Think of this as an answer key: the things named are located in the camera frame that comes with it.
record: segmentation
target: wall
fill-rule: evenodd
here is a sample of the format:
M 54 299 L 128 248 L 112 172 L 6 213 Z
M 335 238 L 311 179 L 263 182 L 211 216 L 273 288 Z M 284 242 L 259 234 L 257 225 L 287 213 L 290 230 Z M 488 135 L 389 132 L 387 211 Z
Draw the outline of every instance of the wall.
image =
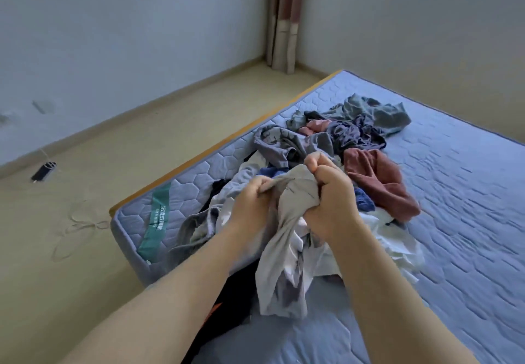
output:
M 525 142 L 525 0 L 304 0 L 298 61 Z
M 0 165 L 263 54 L 267 0 L 0 0 Z M 51 102 L 42 115 L 33 100 Z

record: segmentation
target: mattress label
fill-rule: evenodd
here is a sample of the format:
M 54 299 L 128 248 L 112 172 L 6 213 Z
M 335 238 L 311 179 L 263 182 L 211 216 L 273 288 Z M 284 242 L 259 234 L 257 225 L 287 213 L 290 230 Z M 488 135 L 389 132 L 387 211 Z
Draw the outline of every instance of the mattress label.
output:
M 157 251 L 166 233 L 168 214 L 170 212 L 171 183 L 156 188 L 151 199 L 151 215 L 148 229 L 136 252 L 142 259 L 154 262 Z

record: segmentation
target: beige tiled floor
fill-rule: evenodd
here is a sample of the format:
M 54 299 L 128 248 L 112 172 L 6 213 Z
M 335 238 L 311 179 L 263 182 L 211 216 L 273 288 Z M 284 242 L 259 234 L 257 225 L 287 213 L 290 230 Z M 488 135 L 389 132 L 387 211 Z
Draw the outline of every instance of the beige tiled floor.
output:
M 64 235 L 69 215 L 109 220 L 110 206 L 317 81 L 261 63 L 57 155 L 44 183 L 29 183 L 37 167 L 0 180 L 0 362 L 56 362 L 142 290 L 111 232 Z

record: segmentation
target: mattress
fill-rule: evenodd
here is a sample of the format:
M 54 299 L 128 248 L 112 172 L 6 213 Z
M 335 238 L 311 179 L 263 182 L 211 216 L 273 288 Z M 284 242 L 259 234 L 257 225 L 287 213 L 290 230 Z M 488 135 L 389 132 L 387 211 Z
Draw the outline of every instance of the mattress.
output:
M 525 357 L 525 147 L 400 96 L 346 71 L 325 78 L 275 115 L 118 204 L 111 229 L 146 285 L 164 273 L 160 262 L 186 216 L 207 200 L 214 180 L 231 178 L 253 152 L 253 129 L 285 126 L 294 111 L 325 111 L 348 96 L 402 102 L 412 123 L 387 139 L 384 152 L 402 169 L 421 215 L 407 231 L 423 245 L 425 266 L 415 288 L 445 325 L 485 363 Z M 136 249 L 146 231 L 152 189 L 170 186 L 167 232 L 157 263 Z M 261 316 L 206 344 L 194 362 L 369 362 L 342 284 L 316 279 L 308 316 Z

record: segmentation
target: curtain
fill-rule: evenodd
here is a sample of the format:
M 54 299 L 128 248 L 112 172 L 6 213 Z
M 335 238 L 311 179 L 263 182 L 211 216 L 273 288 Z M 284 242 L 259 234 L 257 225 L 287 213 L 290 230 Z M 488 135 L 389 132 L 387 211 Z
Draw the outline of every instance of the curtain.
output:
M 302 0 L 270 0 L 266 62 L 272 69 L 292 74 Z

